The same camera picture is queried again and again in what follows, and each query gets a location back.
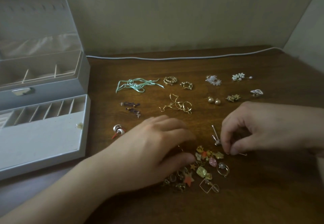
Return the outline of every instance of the hand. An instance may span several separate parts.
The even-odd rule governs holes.
[[[233,133],[243,127],[252,135],[235,141]],[[245,102],[224,119],[221,142],[232,155],[266,149],[324,149],[324,109]]]
[[[166,115],[151,117],[87,160],[113,195],[156,184],[193,163],[190,153],[164,157],[175,146],[194,139],[184,122]]]

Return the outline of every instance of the white cable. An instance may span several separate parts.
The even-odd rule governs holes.
[[[224,54],[224,55],[216,55],[216,56],[203,56],[203,57],[175,57],[175,58],[140,58],[140,57],[117,57],[117,58],[112,58],[112,57],[98,57],[98,56],[92,56],[92,55],[87,55],[88,58],[100,58],[100,59],[141,59],[144,61],[170,61],[173,59],[203,59],[203,58],[222,58],[222,57],[228,57],[228,56],[239,56],[239,55],[249,55],[249,54],[257,54],[261,53],[264,51],[268,51],[271,49],[279,49],[282,51],[281,48],[278,47],[272,47],[268,49],[263,49],[251,53],[243,53],[243,54]]]

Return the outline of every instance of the right hand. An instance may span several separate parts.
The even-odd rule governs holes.
[[[246,127],[250,136],[235,141],[233,133]],[[324,149],[324,109],[244,102],[222,123],[226,153],[252,150]]]

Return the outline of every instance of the mint green ribbon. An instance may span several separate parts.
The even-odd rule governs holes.
[[[116,93],[118,91],[120,91],[121,89],[123,89],[123,88],[134,89],[137,92],[143,93],[145,91],[145,89],[143,88],[145,85],[159,85],[160,87],[164,88],[162,85],[160,85],[158,83],[155,83],[155,82],[157,82],[159,80],[160,79],[155,80],[155,81],[153,81],[153,80],[147,81],[147,80],[142,79],[142,78],[129,79],[127,81],[122,80],[122,81],[118,82]]]

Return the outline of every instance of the jewelry box lid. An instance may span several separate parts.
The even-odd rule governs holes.
[[[0,0],[0,61],[83,51],[67,0]]]

